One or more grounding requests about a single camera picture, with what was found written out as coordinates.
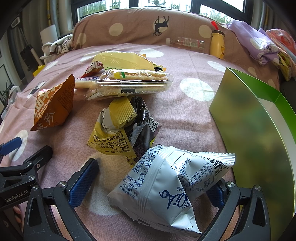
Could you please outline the soda cracker clear pack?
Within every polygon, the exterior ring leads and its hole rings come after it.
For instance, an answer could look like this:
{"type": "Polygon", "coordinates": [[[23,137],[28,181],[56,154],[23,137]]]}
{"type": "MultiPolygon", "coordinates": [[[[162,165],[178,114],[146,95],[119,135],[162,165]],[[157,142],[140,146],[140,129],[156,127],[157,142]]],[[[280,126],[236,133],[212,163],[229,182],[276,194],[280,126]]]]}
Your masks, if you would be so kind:
{"type": "Polygon", "coordinates": [[[172,75],[161,71],[109,69],[86,92],[86,99],[104,99],[166,91],[173,83],[172,75]]]}

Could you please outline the yellow black snack bag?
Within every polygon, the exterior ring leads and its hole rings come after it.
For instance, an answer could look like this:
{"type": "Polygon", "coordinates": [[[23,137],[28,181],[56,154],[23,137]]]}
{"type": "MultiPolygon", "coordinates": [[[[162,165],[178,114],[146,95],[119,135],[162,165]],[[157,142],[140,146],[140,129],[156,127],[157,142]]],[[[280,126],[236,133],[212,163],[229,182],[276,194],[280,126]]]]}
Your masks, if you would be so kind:
{"type": "Polygon", "coordinates": [[[152,147],[161,127],[142,97],[117,97],[100,112],[87,145],[106,155],[125,156],[134,166],[152,147]]]}

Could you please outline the red white candy wrapper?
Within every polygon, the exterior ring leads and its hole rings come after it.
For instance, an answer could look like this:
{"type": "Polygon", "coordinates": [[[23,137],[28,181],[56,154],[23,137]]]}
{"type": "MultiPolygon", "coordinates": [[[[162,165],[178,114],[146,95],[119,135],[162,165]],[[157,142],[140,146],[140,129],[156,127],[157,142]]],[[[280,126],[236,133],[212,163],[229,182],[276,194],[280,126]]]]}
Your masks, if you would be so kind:
{"type": "Polygon", "coordinates": [[[93,61],[90,66],[87,67],[85,73],[81,76],[81,78],[94,76],[100,70],[104,68],[103,64],[100,61],[93,61]]]}

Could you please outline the yellow carton box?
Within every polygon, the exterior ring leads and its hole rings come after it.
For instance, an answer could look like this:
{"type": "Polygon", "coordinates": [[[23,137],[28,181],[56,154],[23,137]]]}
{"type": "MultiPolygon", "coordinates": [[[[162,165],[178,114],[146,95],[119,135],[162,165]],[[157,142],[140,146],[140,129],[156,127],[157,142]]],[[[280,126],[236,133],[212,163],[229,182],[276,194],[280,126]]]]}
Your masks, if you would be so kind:
{"type": "Polygon", "coordinates": [[[33,76],[36,77],[44,68],[46,65],[39,65],[37,70],[33,72],[33,76]]]}

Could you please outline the black framed window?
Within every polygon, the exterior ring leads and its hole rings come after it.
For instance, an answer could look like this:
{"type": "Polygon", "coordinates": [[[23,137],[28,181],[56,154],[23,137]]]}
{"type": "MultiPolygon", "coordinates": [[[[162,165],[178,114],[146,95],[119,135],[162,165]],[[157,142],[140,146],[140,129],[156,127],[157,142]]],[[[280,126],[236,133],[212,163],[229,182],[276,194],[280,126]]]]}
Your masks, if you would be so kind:
{"type": "Polygon", "coordinates": [[[254,1],[70,1],[72,21],[76,24],[93,13],[111,9],[154,7],[175,9],[213,18],[222,23],[241,20],[251,23],[254,1]]]}

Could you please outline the yellow bottle red cap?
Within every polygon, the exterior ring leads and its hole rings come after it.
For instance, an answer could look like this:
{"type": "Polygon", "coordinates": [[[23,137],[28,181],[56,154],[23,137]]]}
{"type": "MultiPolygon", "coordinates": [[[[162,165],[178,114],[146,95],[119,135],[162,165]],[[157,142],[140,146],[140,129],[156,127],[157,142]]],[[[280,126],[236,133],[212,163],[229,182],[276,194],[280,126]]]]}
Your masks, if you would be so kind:
{"type": "Polygon", "coordinates": [[[225,43],[224,43],[225,34],[218,29],[218,26],[215,21],[211,21],[211,24],[214,26],[215,29],[212,31],[210,55],[215,56],[219,59],[224,59],[225,58],[225,43]]]}

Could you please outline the pink orange cloth bundle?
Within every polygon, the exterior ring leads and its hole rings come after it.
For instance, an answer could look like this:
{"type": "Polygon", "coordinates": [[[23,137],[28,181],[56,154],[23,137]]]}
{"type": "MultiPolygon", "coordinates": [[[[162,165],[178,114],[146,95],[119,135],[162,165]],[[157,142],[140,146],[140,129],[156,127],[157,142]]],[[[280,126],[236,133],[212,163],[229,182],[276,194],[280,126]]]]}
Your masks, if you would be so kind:
{"type": "Polygon", "coordinates": [[[281,70],[286,81],[295,77],[295,41],[285,30],[266,30],[266,34],[279,48],[275,65],[281,70]]]}

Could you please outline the pale yellow snack pack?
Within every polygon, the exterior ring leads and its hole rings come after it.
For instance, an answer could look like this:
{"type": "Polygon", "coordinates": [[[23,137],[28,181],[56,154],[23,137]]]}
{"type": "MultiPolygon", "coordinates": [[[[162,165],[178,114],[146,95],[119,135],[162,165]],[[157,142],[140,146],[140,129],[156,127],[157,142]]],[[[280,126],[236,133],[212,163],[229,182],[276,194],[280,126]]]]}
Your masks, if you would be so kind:
{"type": "Polygon", "coordinates": [[[108,69],[136,69],[151,71],[166,71],[162,65],[148,60],[145,55],[134,52],[105,51],[95,55],[92,62],[99,61],[105,70],[108,69]]]}

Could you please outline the striped white cloth pile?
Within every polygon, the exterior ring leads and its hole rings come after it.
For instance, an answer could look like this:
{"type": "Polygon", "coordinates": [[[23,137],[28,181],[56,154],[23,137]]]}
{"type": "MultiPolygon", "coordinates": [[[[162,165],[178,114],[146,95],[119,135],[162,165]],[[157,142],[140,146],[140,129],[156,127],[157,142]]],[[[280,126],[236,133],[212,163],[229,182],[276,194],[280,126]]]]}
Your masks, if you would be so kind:
{"type": "Polygon", "coordinates": [[[60,55],[68,53],[72,50],[73,34],[66,35],[55,42],[47,42],[42,46],[43,56],[40,60],[43,60],[45,64],[48,64],[56,60],[60,55]]]}

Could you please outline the purple dotted cloth bundle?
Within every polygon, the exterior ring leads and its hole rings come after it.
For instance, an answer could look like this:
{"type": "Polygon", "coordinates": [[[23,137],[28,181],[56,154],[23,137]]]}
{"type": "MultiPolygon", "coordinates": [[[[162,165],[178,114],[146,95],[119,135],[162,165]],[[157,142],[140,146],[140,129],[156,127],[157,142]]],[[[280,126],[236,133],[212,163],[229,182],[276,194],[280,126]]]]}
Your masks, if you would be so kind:
{"type": "Polygon", "coordinates": [[[233,20],[227,27],[260,65],[266,65],[268,62],[272,62],[276,66],[280,64],[278,57],[280,49],[265,34],[238,20],[233,20]]]}

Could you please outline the orange brown snack bag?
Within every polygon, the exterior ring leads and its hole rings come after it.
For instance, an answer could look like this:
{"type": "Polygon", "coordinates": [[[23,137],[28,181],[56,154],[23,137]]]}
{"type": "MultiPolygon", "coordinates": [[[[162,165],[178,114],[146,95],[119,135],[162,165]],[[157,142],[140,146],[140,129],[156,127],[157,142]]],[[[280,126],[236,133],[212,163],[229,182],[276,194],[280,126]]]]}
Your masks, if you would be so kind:
{"type": "Polygon", "coordinates": [[[62,125],[73,109],[75,77],[50,89],[43,89],[36,97],[34,124],[31,131],[62,125]]]}

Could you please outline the white red milk snack pack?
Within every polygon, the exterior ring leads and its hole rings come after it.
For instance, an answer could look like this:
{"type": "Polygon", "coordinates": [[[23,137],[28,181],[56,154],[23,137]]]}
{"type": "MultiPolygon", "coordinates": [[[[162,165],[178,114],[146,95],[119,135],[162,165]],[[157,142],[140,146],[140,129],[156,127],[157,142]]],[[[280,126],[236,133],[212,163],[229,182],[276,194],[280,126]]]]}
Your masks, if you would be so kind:
{"type": "Polygon", "coordinates": [[[91,77],[77,78],[75,80],[74,88],[76,88],[76,89],[84,89],[84,88],[89,89],[95,83],[96,83],[96,79],[91,78],[91,77]]]}

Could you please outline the clear plastic bottle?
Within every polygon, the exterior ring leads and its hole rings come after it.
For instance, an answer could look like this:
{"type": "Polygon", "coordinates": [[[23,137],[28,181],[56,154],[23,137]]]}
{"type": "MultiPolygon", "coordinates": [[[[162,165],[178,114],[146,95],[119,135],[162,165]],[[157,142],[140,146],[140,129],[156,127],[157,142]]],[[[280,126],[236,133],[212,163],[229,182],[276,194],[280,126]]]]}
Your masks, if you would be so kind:
{"type": "Polygon", "coordinates": [[[167,38],[166,44],[170,47],[186,49],[186,50],[191,50],[191,51],[200,52],[200,53],[203,53],[205,50],[204,41],[191,39],[191,38],[183,38],[183,37],[178,37],[175,39],[167,38]]]}

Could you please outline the green white cardboard box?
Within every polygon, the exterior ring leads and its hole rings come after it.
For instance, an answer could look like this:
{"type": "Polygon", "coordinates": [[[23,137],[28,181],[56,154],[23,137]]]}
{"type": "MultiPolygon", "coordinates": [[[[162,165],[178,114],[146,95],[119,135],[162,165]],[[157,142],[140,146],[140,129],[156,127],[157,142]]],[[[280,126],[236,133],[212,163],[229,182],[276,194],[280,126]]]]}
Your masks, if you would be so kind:
{"type": "Polygon", "coordinates": [[[232,68],[209,110],[227,151],[236,155],[236,183],[262,187],[277,240],[295,214],[295,112],[278,90],[232,68]]]}

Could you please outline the white blue snack bag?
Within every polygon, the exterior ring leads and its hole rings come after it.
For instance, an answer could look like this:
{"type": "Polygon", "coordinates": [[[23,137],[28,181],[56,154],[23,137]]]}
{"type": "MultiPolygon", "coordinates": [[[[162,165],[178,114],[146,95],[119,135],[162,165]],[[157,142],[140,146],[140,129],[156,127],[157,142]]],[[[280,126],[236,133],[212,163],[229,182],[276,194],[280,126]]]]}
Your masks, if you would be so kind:
{"type": "Polygon", "coordinates": [[[201,235],[192,202],[235,164],[233,153],[193,153],[157,145],[148,149],[108,194],[132,220],[179,235],[201,235]]]}

